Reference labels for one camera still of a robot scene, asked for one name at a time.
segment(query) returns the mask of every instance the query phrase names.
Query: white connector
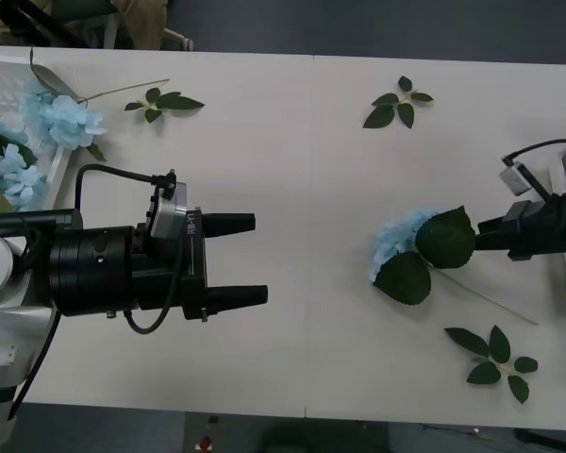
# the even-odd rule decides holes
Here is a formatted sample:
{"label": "white connector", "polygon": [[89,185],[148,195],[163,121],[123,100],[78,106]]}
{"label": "white connector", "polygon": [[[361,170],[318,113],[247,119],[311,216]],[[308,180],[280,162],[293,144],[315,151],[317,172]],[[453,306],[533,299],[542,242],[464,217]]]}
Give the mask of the white connector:
{"label": "white connector", "polygon": [[499,177],[506,183],[506,186],[509,187],[513,194],[518,196],[528,192],[530,190],[530,184],[516,169],[516,164],[520,165],[520,162],[514,162],[514,165],[506,168],[499,174]]}

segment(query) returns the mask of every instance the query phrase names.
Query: flower stem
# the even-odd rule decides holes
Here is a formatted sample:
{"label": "flower stem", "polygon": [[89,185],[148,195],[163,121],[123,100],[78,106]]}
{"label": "flower stem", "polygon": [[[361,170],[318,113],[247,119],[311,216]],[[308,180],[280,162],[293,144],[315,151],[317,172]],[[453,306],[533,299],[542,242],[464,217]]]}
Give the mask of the flower stem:
{"label": "flower stem", "polygon": [[78,100],[77,100],[77,103],[78,103],[78,104],[81,104],[82,102],[86,102],[86,103],[87,103],[88,101],[90,101],[90,100],[92,100],[92,99],[96,99],[97,97],[105,96],[105,95],[107,95],[107,94],[113,94],[113,93],[115,93],[115,92],[123,92],[123,91],[125,91],[125,90],[131,90],[131,89],[133,89],[133,88],[144,87],[144,86],[146,86],[146,85],[155,85],[156,83],[166,83],[166,82],[169,82],[169,81],[170,81],[169,78],[163,78],[163,79],[161,79],[161,80],[154,80],[153,82],[139,83],[138,85],[132,85],[132,86],[130,86],[130,87],[119,88],[119,89],[117,89],[117,90],[111,90],[110,92],[100,92],[100,93],[95,94],[95,95],[90,96],[90,97],[83,97],[83,98],[81,98],[81,99],[78,99]]}
{"label": "flower stem", "polygon": [[461,283],[461,282],[458,281],[458,280],[455,280],[454,278],[452,278],[452,277],[449,276],[448,274],[444,273],[442,270],[437,269],[437,268],[435,268],[435,267],[432,267],[432,269],[434,269],[435,271],[437,271],[441,276],[448,278],[448,279],[451,280],[453,283],[455,283],[455,284],[458,285],[459,287],[463,288],[465,291],[467,291],[467,292],[469,292],[469,293],[472,293],[472,294],[475,294],[475,295],[477,295],[478,297],[481,297],[481,298],[483,298],[484,300],[487,300],[487,301],[491,302],[492,304],[496,305],[497,307],[499,307],[499,308],[501,308],[501,309],[503,309],[503,310],[509,311],[510,313],[512,313],[512,314],[514,314],[514,315],[516,315],[516,316],[518,316],[519,318],[524,319],[527,323],[530,323],[530,324],[535,325],[535,326],[538,326],[538,325],[539,325],[539,323],[538,323],[537,321],[533,321],[532,319],[530,319],[530,318],[524,316],[523,314],[520,314],[518,311],[514,311],[514,310],[512,310],[512,309],[506,307],[505,305],[503,305],[503,304],[497,302],[496,300],[491,299],[491,298],[488,297],[487,295],[481,293],[480,291],[474,290],[474,289],[470,288],[469,286],[465,286],[463,283]]}

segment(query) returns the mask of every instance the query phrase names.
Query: artificial flower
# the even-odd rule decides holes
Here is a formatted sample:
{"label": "artificial flower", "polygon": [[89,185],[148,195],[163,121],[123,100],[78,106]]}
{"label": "artificial flower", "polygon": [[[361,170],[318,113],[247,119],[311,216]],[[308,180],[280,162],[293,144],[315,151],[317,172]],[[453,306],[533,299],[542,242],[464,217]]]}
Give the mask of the artificial flower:
{"label": "artificial flower", "polygon": [[415,210],[403,219],[384,224],[375,238],[369,279],[375,282],[382,264],[395,255],[417,251],[415,239],[419,228],[438,213],[436,210]]}
{"label": "artificial flower", "polygon": [[88,109],[71,96],[54,96],[37,87],[27,88],[19,111],[41,139],[68,149],[89,146],[94,135],[107,132],[101,127],[103,114],[99,110]]}
{"label": "artificial flower", "polygon": [[16,210],[40,210],[44,193],[44,175],[35,165],[25,168],[19,147],[8,144],[0,156],[0,191]]}
{"label": "artificial flower", "polygon": [[5,123],[0,121],[0,135],[5,136],[7,139],[14,142],[19,142],[20,144],[27,143],[27,134],[23,132],[22,129],[16,127],[10,127]]}
{"label": "artificial flower", "polygon": [[19,154],[19,147],[9,143],[4,150],[4,157],[0,156],[0,176],[21,172],[26,166]]}

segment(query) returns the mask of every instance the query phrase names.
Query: dark floor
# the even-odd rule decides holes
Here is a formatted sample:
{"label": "dark floor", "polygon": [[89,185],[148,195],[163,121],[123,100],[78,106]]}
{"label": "dark floor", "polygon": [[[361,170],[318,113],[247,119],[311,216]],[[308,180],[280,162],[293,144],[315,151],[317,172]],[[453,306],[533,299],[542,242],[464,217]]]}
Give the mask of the dark floor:
{"label": "dark floor", "polygon": [[566,0],[170,0],[197,50],[566,64]]}

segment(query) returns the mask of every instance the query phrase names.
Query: cable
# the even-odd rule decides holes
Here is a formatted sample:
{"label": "cable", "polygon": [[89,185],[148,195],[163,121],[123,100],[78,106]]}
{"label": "cable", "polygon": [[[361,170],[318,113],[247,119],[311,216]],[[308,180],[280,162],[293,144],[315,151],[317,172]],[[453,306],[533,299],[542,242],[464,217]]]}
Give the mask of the cable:
{"label": "cable", "polygon": [[147,335],[149,333],[155,332],[159,326],[163,323],[168,315],[168,311],[170,311],[170,307],[174,303],[174,298],[176,295],[176,290],[178,289],[178,283],[180,282],[180,277],[182,275],[182,261],[184,257],[184,229],[180,228],[180,233],[178,233],[178,238],[176,240],[176,258],[174,264],[174,270],[172,272],[172,279],[170,280],[170,288],[168,289],[168,294],[166,295],[165,302],[163,303],[163,308],[161,309],[161,313],[158,316],[158,319],[149,327],[140,327],[134,319],[132,319],[132,311],[125,310],[124,317],[128,322],[128,325],[134,330],[136,333],[140,333],[141,335]]}
{"label": "cable", "polygon": [[46,336],[46,341],[44,342],[44,346],[42,347],[40,354],[38,354],[38,358],[36,359],[34,366],[31,368],[29,375],[27,375],[27,380],[25,381],[25,384],[23,384],[21,391],[17,395],[17,399],[15,399],[14,403],[12,403],[12,407],[10,408],[10,412],[8,413],[9,420],[11,420],[17,414],[17,411],[21,407],[21,403],[23,403],[23,400],[25,399],[25,396],[27,395],[27,392],[29,391],[31,384],[36,378],[36,375],[38,374],[38,371],[40,370],[40,367],[44,362],[44,358],[48,353],[48,349],[50,349],[50,345],[52,344],[53,339],[55,338],[55,333],[57,332],[59,321],[60,321],[60,313],[58,312],[58,310],[56,310],[55,317],[53,318],[53,324],[50,327],[50,330],[48,331],[48,335]]}
{"label": "cable", "polygon": [[503,158],[503,163],[508,167],[510,167],[513,165],[513,160],[516,159],[518,156],[521,156],[522,154],[527,153],[528,151],[532,151],[533,149],[543,148],[544,146],[548,146],[550,144],[558,144],[558,143],[566,143],[566,139],[550,140],[548,142],[533,144],[531,146],[528,146],[527,148],[521,149],[520,151],[514,151],[513,153],[510,153]]}
{"label": "cable", "polygon": [[80,210],[82,204],[82,182],[84,179],[84,174],[90,170],[96,172],[109,173],[110,175],[116,175],[119,177],[125,177],[126,179],[134,179],[135,181],[148,182],[149,184],[154,184],[156,181],[155,176],[141,175],[140,173],[126,172],[124,170],[119,170],[113,167],[107,167],[107,165],[101,165],[100,163],[91,163],[89,165],[84,165],[77,171],[77,177],[75,178],[75,208]]}

